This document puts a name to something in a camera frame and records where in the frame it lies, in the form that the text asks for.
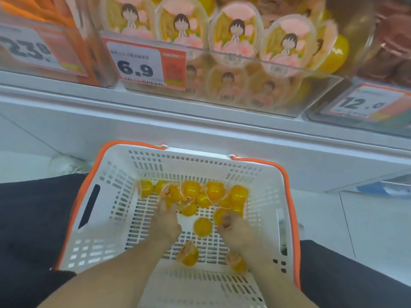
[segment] white floor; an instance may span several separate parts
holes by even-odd
[[[47,177],[50,158],[0,151],[0,183]],[[411,286],[411,200],[292,190],[311,239]]]

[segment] black pants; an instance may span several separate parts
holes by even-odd
[[[0,307],[37,307],[75,276],[50,269],[85,177],[0,184]],[[301,289],[320,308],[411,307],[408,286],[309,240],[301,241]]]

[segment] shopping basket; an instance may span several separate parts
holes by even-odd
[[[153,183],[162,179],[191,179],[202,184],[217,180],[227,186],[241,184],[249,188],[244,218],[259,233],[273,263],[300,288],[298,223],[284,168],[235,155],[143,142],[117,141],[102,147],[74,202],[56,269],[82,272],[147,237],[158,197],[138,198],[135,182],[142,178]],[[141,307],[264,306],[252,275],[235,274],[227,266],[225,256],[229,249],[216,228],[207,238],[193,234],[194,221],[200,216],[212,219],[214,211],[215,207],[210,207],[199,208],[192,217],[178,214],[182,234],[157,265]],[[200,253],[193,267],[176,261],[177,253],[188,240],[195,242]],[[286,253],[281,253],[281,245],[286,245]]]

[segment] basket grip hole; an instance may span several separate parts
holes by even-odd
[[[99,193],[100,193],[100,185],[95,184],[93,191],[91,192],[91,195],[88,199],[87,205],[85,206],[83,216],[81,217],[79,229],[88,223],[88,220],[90,219],[91,212],[93,211],[93,207],[94,207],[94,204],[96,203],[97,196],[99,195]]]

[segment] orange price tag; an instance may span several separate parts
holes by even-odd
[[[184,51],[103,38],[123,80],[185,90]]]
[[[57,28],[28,28],[1,18],[0,45],[25,64],[88,77],[70,42]]]
[[[323,113],[383,121],[411,108],[411,93],[373,84],[362,84]]]

